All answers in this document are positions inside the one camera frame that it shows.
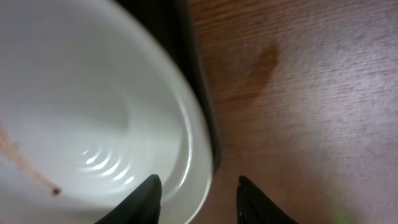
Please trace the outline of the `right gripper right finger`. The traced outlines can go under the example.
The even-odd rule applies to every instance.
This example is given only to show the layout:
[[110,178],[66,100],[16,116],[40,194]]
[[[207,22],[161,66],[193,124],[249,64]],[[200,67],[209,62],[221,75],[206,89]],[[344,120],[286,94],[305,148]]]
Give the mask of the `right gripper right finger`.
[[238,224],[298,224],[244,175],[238,179],[236,210]]

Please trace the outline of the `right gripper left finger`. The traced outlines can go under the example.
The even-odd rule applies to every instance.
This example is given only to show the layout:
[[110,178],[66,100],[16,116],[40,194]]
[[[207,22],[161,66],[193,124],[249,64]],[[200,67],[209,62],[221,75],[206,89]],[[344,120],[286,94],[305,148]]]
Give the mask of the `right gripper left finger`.
[[161,179],[152,174],[95,224],[158,224],[161,197]]

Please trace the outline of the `white plate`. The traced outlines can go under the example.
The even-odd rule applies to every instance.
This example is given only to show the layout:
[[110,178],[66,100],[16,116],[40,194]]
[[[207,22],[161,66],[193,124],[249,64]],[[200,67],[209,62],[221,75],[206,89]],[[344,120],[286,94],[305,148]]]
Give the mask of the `white plate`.
[[152,174],[190,223],[213,172],[203,112],[114,1],[1,2],[1,222],[95,223]]

